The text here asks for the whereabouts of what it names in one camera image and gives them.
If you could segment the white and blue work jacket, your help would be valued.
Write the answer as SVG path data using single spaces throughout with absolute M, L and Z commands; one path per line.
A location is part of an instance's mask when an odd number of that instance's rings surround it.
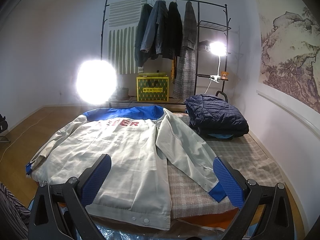
M 213 171 L 215 153 L 180 118 L 160 106 L 99 108 L 59 129 L 33 156 L 26 173 L 36 182 L 64 183 L 102 155 L 111 170 L 89 214 L 160 230 L 170 228 L 168 164 L 214 200 L 226 194 Z

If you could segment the plaid bed cover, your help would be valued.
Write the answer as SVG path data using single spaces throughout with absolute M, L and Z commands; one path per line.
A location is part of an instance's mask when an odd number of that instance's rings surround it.
M 243 207 L 252 187 L 274 188 L 284 183 L 276 162 L 249 134 L 232 140 L 208 138 L 206 143 L 216 154 L 212 167 L 227 196 L 217 202 L 195 181 L 168 163 L 173 219 L 225 213 Z

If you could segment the folded navy puffer jacket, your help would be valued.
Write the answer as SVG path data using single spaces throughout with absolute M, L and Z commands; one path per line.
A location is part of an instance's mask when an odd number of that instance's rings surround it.
M 231 140 L 249 133 L 249 125 L 241 112 L 217 96 L 197 94 L 184 103 L 189 126 L 199 135 Z

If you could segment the striped grey trousers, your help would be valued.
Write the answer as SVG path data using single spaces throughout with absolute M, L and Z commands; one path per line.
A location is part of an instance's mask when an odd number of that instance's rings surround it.
M 1 239 L 28 239 L 30 210 L 1 183 Z

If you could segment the small potted plant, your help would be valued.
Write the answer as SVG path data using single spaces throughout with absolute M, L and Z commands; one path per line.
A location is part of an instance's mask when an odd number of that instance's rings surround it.
M 130 98 L 129 96 L 129 89 L 126 87 L 118 87 L 117 88 L 117 94 L 116 99 L 119 101 L 128 100 Z

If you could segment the small teddy bear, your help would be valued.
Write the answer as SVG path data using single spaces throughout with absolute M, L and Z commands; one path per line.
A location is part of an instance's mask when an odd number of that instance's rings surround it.
M 221 76 L 220 76 L 221 80 L 227 81 L 228 80 L 228 74 L 229 74 L 228 72 L 222 71 L 221 72 Z

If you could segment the yellow green storage box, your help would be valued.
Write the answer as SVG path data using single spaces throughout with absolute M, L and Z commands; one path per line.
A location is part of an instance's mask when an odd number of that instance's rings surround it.
M 136 77 L 136 92 L 138 102 L 168 102 L 168 76 L 138 76 Z

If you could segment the grey plaid hanging coat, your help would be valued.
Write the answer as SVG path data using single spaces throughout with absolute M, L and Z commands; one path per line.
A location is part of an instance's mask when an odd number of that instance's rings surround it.
M 183 40 L 181 55 L 177 66 L 173 96 L 184 100 L 194 94 L 196 74 L 197 21 L 193 5 L 188 1 L 185 5 Z

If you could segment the yellow hanging scarf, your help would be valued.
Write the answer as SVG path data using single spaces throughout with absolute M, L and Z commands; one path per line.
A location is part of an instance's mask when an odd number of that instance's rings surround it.
M 174 59 L 171 61 L 171 82 L 172 83 L 175 83 L 176 73 L 177 73 L 177 57 L 174 57 Z

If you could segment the dark green hanging jacket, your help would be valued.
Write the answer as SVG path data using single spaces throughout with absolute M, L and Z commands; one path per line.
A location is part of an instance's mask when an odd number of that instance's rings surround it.
M 144 4 L 142 6 L 140 20 L 136 30 L 136 40 L 135 40 L 135 62 L 138 67 L 138 73 L 144 72 L 144 63 L 150 56 L 150 53 L 146 53 L 140 50 L 142 41 L 144 38 L 146 26 L 148 24 L 149 16 L 152 11 L 152 6 L 149 4 Z

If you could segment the white clip desk lamp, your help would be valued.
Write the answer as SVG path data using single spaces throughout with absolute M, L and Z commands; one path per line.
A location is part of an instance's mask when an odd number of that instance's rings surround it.
M 219 79 L 221 79 L 221 76 L 220 76 L 221 57 L 227 56 L 227 46 L 221 41 L 214 41 L 214 42 L 210 42 L 209 45 L 205 45 L 205 50 L 218 57 L 217 72 L 215 75 L 210 75 L 209 77 L 210 82 L 205 91 L 205 94 L 206 94 L 208 92 L 208 89 L 210 88 L 211 83 L 213 81 L 215 83 L 219 83 Z

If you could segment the black hanging jacket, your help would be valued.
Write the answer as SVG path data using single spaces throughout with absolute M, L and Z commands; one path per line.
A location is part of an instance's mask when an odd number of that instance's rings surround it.
M 164 26 L 163 58 L 173 60 L 175 57 L 180 56 L 182 40 L 183 26 L 178 5 L 176 2 L 170 2 L 168 18 Z

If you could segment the blue denim hanging jacket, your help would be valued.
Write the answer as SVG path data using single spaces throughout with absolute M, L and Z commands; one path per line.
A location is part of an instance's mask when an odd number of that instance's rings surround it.
M 156 54 L 162 54 L 164 50 L 164 31 L 168 21 L 168 9 L 166 2 L 157 0 L 146 25 L 145 33 L 140 46 L 140 51 L 149 53 L 154 46 Z

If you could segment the landscape painting wall mural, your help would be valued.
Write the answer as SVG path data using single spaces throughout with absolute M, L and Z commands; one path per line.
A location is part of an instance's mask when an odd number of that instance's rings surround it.
M 319 23 L 308 7 L 269 20 L 259 16 L 259 82 L 319 112 Z

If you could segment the green striped wall hanging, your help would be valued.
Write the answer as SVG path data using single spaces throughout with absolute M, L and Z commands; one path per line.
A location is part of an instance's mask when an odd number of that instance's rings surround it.
M 126 0 L 110 4 L 108 15 L 108 61 L 117 74 L 137 74 L 135 40 L 146 0 Z

